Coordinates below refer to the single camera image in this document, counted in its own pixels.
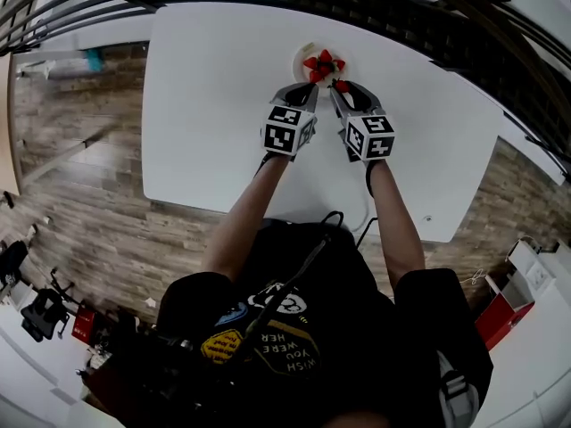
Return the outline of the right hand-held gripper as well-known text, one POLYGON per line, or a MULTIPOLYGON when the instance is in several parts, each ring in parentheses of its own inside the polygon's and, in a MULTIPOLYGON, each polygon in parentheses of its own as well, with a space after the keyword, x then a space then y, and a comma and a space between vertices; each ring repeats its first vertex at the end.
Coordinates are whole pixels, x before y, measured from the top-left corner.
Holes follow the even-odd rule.
POLYGON ((389 157, 395 141, 393 119, 371 91, 354 81, 347 84, 352 105, 336 89, 330 89, 330 99, 343 126, 338 134, 349 162, 379 161, 389 157))

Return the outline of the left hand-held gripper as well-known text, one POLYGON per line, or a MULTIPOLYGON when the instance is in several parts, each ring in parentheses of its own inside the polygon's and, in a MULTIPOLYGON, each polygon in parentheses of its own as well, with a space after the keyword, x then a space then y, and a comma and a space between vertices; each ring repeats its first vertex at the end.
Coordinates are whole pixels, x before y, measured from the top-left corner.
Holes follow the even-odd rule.
POLYGON ((265 110, 262 147, 268 152, 294 157, 315 134, 318 98, 319 87, 315 83, 301 82, 280 88, 265 110))

